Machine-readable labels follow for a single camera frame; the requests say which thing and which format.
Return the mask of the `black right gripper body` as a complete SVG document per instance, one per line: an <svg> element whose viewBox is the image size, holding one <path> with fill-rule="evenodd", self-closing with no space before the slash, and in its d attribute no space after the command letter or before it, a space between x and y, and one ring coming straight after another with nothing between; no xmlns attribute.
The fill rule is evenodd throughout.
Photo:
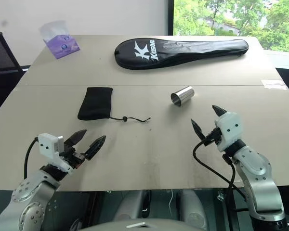
<svg viewBox="0 0 289 231"><path fill-rule="evenodd" d="M222 132L219 128L214 128L211 133L209 133L204 139L204 145L208 146L211 143L219 143L222 137Z"/></svg>

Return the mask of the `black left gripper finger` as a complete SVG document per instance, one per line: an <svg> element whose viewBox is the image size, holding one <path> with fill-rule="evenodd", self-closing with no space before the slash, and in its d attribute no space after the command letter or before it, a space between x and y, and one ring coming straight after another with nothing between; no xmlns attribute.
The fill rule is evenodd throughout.
<svg viewBox="0 0 289 231"><path fill-rule="evenodd" d="M82 129L80 131L75 132L72 134L67 140L66 140L66 145L67 146L74 146L76 145L80 140L82 140L83 136L87 132L86 129Z"/></svg>
<svg viewBox="0 0 289 231"><path fill-rule="evenodd" d="M89 149L85 152L85 158L87 160L91 160L102 148L104 142L106 140L106 135L103 135L97 138L89 147Z"/></svg>

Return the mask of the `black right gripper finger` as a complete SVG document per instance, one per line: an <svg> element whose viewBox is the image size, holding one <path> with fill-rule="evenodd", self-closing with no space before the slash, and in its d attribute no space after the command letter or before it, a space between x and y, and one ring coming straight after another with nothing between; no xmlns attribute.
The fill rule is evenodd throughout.
<svg viewBox="0 0 289 231"><path fill-rule="evenodd" d="M205 140L206 136L202 133L200 126L193 119L191 119L191 123L192 123L193 130L197 134L199 139L201 141Z"/></svg>
<svg viewBox="0 0 289 231"><path fill-rule="evenodd" d="M218 117L221 117L227 113L227 111L225 109L223 109L217 105L212 105L212 108Z"/></svg>

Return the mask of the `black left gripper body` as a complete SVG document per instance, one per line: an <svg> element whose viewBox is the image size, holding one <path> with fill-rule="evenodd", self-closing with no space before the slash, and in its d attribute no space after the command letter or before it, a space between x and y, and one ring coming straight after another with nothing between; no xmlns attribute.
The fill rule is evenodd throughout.
<svg viewBox="0 0 289 231"><path fill-rule="evenodd" d="M64 151L59 156L65 160L73 169L79 168L85 161L85 154L77 153L73 147L74 144L69 141L64 142Z"/></svg>

